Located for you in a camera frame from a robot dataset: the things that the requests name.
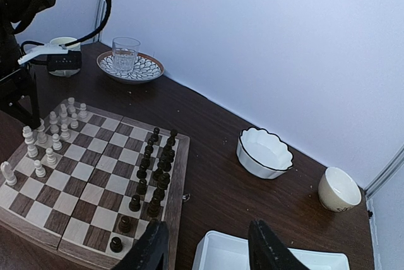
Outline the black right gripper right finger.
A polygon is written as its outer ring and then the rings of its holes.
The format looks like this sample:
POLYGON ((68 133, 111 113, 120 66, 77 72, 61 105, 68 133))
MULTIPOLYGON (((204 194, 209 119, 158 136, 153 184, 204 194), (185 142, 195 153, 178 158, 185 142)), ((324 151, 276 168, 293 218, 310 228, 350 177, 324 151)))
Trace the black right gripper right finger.
POLYGON ((250 269, 308 270, 263 220, 252 220, 248 231, 250 269))

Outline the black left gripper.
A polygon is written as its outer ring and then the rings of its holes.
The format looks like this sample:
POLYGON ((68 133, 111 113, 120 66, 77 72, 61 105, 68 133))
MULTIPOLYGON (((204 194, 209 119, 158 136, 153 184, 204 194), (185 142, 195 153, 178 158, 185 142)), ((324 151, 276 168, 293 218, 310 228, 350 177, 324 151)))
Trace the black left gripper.
POLYGON ((36 129, 40 125, 35 73, 18 64, 23 55, 15 35, 30 26, 37 13, 56 0, 1 0, 1 110, 36 129))

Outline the white chess queen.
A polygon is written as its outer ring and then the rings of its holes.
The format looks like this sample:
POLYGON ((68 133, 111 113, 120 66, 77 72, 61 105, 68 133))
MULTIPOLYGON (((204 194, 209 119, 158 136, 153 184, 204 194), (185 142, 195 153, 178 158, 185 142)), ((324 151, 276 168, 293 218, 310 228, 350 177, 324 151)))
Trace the white chess queen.
POLYGON ((28 156, 30 158, 35 158, 38 155, 38 149, 35 146, 33 131, 30 126, 23 127, 23 137, 25 138, 25 144, 27 145, 28 156))

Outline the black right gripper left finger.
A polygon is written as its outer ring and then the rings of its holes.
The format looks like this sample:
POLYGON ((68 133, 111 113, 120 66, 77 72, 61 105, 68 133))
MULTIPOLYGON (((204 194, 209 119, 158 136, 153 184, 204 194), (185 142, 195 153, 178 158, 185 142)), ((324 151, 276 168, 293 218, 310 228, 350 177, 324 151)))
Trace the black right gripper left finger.
POLYGON ((149 222, 141 238, 116 269, 168 269, 169 268, 169 229, 164 221, 153 219, 149 222))

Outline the white chess pawn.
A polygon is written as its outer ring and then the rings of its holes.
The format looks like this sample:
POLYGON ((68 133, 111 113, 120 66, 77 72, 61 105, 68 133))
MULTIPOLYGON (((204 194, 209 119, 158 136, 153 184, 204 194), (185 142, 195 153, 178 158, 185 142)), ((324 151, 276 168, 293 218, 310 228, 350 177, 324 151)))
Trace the white chess pawn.
POLYGON ((46 170, 41 164, 40 160, 34 161, 34 167, 35 167, 35 174, 38 178, 43 178, 46 176, 46 170))
POLYGON ((71 129, 77 129, 79 126, 78 124, 78 115, 77 113, 71 114, 71 123, 70 123, 70 128, 71 129))
POLYGON ((58 134, 52 135, 52 147, 54 151, 59 151, 62 148, 62 143, 58 134))
POLYGON ((80 104, 79 118, 86 119, 88 117, 87 106, 85 103, 80 104))
POLYGON ((67 124, 62 124, 61 125, 61 139, 63 139, 64 141, 67 141, 70 138, 70 132, 68 129, 68 125, 67 124))
POLYGON ((46 151, 46 162, 48 165, 55 165, 57 163, 57 157, 52 148, 47 148, 46 151))

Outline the white chess rook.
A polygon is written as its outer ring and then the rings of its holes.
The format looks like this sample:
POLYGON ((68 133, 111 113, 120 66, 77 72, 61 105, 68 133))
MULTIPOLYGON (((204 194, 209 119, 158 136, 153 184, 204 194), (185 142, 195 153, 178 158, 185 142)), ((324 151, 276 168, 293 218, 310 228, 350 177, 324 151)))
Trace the white chess rook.
POLYGON ((69 114, 73 114, 76 112, 76 107, 74 106, 75 99, 73 97, 68 98, 68 106, 67 110, 69 114))

